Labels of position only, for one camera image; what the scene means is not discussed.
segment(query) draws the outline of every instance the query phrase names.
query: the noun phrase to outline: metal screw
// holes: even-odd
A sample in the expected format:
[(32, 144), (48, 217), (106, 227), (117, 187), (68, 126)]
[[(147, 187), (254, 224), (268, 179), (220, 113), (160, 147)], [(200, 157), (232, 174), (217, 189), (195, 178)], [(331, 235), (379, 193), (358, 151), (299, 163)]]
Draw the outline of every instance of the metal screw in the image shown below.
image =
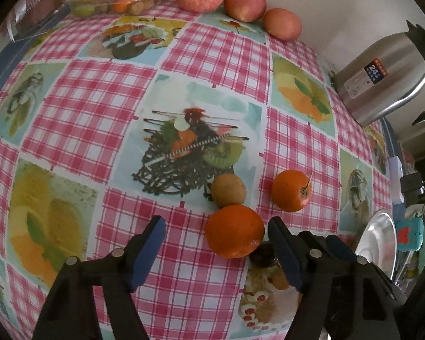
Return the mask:
[(323, 255), (319, 249), (311, 249), (309, 253), (313, 258), (320, 258)]
[(364, 256), (357, 256), (356, 261), (361, 265), (366, 265), (368, 263), (367, 259)]
[(66, 260), (67, 265), (75, 265), (77, 263), (77, 257), (71, 256)]
[(112, 251), (112, 256), (115, 258), (121, 257), (123, 254), (125, 254), (125, 250), (123, 248), (115, 248)]

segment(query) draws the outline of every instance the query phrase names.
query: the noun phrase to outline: clear plastic box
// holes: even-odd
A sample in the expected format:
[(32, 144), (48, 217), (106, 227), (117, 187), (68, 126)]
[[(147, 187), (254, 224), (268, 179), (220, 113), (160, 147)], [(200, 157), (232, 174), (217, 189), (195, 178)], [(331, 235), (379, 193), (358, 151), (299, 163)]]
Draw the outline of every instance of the clear plastic box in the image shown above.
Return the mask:
[(140, 15), (163, 0), (67, 0), (71, 13), (78, 18), (98, 14)]

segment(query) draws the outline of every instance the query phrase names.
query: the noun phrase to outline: thermos label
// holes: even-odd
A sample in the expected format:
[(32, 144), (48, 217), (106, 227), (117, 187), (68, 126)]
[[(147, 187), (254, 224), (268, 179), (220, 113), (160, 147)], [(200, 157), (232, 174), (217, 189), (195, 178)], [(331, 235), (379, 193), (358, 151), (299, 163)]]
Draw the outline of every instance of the thermos label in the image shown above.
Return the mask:
[(389, 73), (384, 69), (381, 62), (378, 59), (374, 59), (349, 78), (344, 85), (350, 97), (355, 98), (387, 77), (387, 75)]

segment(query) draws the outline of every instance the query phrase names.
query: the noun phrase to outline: metal bowl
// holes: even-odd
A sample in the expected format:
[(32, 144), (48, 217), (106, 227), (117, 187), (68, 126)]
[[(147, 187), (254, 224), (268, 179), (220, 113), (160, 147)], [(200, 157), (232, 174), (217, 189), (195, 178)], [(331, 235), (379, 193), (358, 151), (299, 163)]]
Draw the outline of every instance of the metal bowl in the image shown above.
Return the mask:
[(377, 211), (368, 222), (355, 253), (373, 262), (392, 279), (397, 256), (397, 233), (388, 211)]

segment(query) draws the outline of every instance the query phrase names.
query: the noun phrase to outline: white wall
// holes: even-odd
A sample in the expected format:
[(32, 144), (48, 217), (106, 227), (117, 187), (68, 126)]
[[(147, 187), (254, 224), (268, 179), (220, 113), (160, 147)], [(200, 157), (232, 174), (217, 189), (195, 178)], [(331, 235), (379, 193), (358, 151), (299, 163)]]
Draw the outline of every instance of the white wall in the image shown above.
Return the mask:
[[(407, 31), (406, 20), (425, 28), (425, 15), (413, 0), (267, 0), (268, 8), (284, 7), (302, 20), (302, 41), (338, 68), (389, 34)], [(425, 110), (425, 89), (408, 105), (388, 116), (395, 132), (405, 135)]]

